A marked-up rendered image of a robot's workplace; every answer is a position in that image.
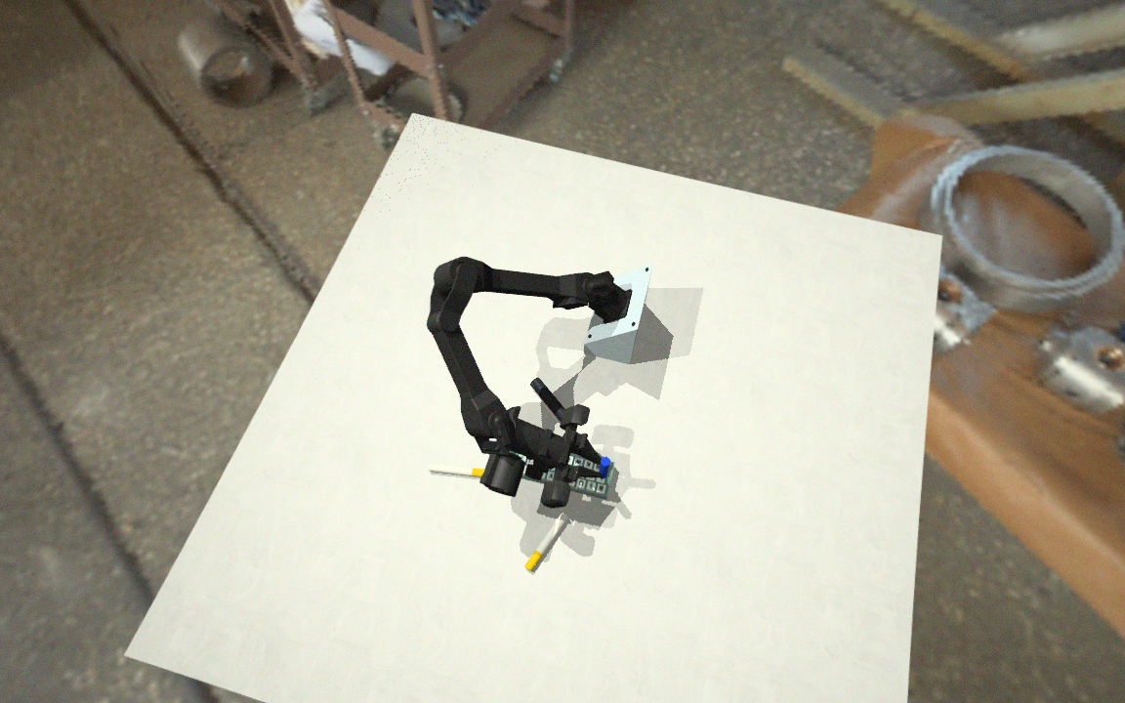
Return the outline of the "white and yellow cylinder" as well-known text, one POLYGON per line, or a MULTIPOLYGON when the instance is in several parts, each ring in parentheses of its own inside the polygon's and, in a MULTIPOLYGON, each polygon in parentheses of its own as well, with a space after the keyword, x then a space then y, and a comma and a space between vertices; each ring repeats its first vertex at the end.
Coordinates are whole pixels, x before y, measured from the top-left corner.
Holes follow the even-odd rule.
POLYGON ((562 512, 562 514, 557 519, 557 523, 555 523, 554 526, 551 526, 550 531, 548 531, 548 535, 544 537, 543 542, 541 542, 540 546, 537 546, 534 555, 532 555, 531 558, 528 558, 528 562, 525 565, 525 568, 528 570, 532 571, 532 569, 536 568, 537 561, 539 561, 540 558, 543 558, 546 549, 548 549, 548 547, 551 546, 551 542, 554 542, 555 537, 558 535, 560 529, 562 529, 562 525, 566 524, 567 520, 568 515, 566 515, 562 512))
POLYGON ((441 472, 441 474, 450 474, 450 475, 465 475, 465 476, 480 476, 482 477, 483 472, 485 472, 485 469, 469 468, 469 467, 461 467, 461 466, 444 466, 444 465, 430 463, 429 471, 441 472))

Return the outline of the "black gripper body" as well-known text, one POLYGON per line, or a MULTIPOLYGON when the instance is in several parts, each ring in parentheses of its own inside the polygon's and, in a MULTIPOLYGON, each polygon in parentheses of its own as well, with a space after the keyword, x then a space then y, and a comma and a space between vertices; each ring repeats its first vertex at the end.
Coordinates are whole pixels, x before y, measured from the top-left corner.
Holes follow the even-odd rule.
POLYGON ((546 481, 541 502, 543 506, 550 508, 565 507, 570 494, 569 480, 574 479, 575 467, 568 465, 572 448, 580 445, 580 438, 576 429, 588 424, 590 406, 577 404, 568 406, 562 411, 560 429, 565 429, 565 434, 559 436, 551 433, 551 429, 540 429, 540 436, 537 440, 534 451, 526 457, 528 460, 537 460, 546 466, 557 468, 554 480, 546 481))

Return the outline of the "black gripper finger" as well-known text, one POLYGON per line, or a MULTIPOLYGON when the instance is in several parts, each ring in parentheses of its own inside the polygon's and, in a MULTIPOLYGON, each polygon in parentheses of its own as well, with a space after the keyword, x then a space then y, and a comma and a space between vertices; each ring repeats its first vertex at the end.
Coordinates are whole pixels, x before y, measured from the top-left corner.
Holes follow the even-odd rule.
POLYGON ((593 469, 588 469, 582 466, 572 466, 572 467, 575 467, 574 479, 566 483, 574 483, 577 480, 578 477, 604 477, 604 475, 600 475, 597 471, 593 471, 593 469))
POLYGON ((591 460, 591 462, 593 462, 595 465, 600 465, 600 460, 602 459, 602 458, 600 458, 600 456, 597 453, 597 450, 595 450, 593 447, 591 447, 591 443, 590 443, 590 440, 588 440, 588 435, 586 433, 583 434, 582 438, 580 438, 580 445, 572 448, 570 453, 577 454, 577 456, 579 456, 582 458, 585 458, 585 459, 588 459, 588 460, 591 460))

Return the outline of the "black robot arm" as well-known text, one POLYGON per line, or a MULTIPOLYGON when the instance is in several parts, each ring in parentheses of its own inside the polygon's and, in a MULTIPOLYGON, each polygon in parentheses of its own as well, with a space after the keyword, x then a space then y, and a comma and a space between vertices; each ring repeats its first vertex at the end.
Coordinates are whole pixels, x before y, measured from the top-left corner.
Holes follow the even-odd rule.
POLYGON ((482 260, 460 256, 435 269, 432 305, 426 319, 440 354, 454 379, 461 397, 464 426, 483 454, 488 454, 480 483, 508 497, 518 497, 525 460, 534 451, 540 429, 519 420, 520 407, 506 411, 500 397, 492 393, 475 363, 472 349, 466 343, 459 325, 474 292, 503 292, 554 300, 554 309, 576 309, 588 306, 603 323, 628 316, 631 292, 613 283, 610 271, 600 274, 528 274, 528 272, 493 269, 482 260), (488 440, 496 438, 496 440, 488 440))

